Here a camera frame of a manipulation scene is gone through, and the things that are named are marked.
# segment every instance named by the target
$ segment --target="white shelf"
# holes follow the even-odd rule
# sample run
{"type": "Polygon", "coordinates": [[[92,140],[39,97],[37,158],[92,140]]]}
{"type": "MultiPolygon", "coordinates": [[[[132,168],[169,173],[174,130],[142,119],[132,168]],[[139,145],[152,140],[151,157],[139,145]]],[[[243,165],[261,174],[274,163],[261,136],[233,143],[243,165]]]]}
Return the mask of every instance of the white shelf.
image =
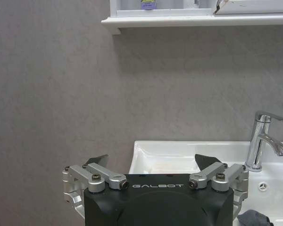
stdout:
{"type": "Polygon", "coordinates": [[[128,2],[110,0],[111,16],[101,22],[112,34],[120,34],[120,28],[130,27],[283,24],[283,0],[222,0],[218,10],[217,0],[202,0],[200,8],[156,10],[140,10],[136,4],[124,7],[122,3],[125,1],[128,2]]]}

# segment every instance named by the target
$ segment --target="gray wall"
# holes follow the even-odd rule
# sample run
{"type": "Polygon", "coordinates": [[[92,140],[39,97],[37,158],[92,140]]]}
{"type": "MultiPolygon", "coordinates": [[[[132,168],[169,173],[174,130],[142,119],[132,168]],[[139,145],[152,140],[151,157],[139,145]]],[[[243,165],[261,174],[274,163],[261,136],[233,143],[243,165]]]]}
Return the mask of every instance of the gray wall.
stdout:
{"type": "MultiPolygon", "coordinates": [[[[61,170],[135,140],[249,140],[283,116],[283,26],[111,36],[108,0],[0,0],[0,226],[73,226],[61,170]]],[[[283,140],[283,125],[271,134],[283,140]]]]}

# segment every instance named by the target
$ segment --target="sink overflow hole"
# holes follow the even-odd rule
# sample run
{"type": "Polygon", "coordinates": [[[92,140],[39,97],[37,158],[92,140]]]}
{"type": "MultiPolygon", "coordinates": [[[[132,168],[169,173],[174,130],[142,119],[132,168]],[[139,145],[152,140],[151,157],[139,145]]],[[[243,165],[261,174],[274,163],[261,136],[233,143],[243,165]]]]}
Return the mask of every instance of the sink overflow hole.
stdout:
{"type": "Polygon", "coordinates": [[[259,190],[262,191],[262,192],[265,192],[267,190],[267,187],[268,187],[268,185],[265,182],[261,182],[258,185],[259,190]]]}

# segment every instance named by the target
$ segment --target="bathroom sink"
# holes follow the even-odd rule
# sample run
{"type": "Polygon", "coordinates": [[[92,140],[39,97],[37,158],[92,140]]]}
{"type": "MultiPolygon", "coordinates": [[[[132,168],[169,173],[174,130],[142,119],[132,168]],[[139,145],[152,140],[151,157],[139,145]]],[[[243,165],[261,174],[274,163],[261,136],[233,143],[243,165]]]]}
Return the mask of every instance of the bathroom sink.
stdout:
{"type": "MultiPolygon", "coordinates": [[[[136,141],[130,174],[195,173],[199,168],[195,154],[214,156],[231,166],[244,164],[249,142],[136,141]]],[[[262,156],[262,171],[250,172],[249,197],[242,204],[268,216],[283,226],[283,157],[269,145],[262,156]]]]}

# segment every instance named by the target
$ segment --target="silver metal linkage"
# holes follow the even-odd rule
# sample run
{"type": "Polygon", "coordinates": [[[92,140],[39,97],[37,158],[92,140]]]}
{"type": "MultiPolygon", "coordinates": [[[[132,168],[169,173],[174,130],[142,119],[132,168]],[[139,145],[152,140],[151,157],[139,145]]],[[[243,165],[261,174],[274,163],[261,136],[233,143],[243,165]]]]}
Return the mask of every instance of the silver metal linkage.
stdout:
{"type": "Polygon", "coordinates": [[[239,164],[234,164],[225,170],[224,164],[215,162],[199,173],[190,174],[189,185],[191,189],[201,189],[207,187],[209,180],[212,181],[212,188],[217,192],[226,192],[230,187],[233,189],[233,219],[235,219],[241,210],[242,202],[248,197],[249,171],[239,164]]]}
{"type": "Polygon", "coordinates": [[[112,189],[123,190],[127,189],[129,183],[124,174],[114,173],[96,163],[90,163],[86,167],[90,173],[100,174],[112,189]]]}
{"type": "Polygon", "coordinates": [[[105,189],[105,180],[95,177],[92,173],[80,166],[74,165],[63,170],[64,200],[70,203],[74,209],[85,219],[84,190],[98,193],[105,189]]]}
{"type": "Polygon", "coordinates": [[[215,162],[206,167],[199,173],[190,174],[189,185],[191,189],[202,189],[207,187],[208,181],[216,174],[223,172],[225,166],[223,163],[215,162]]]}

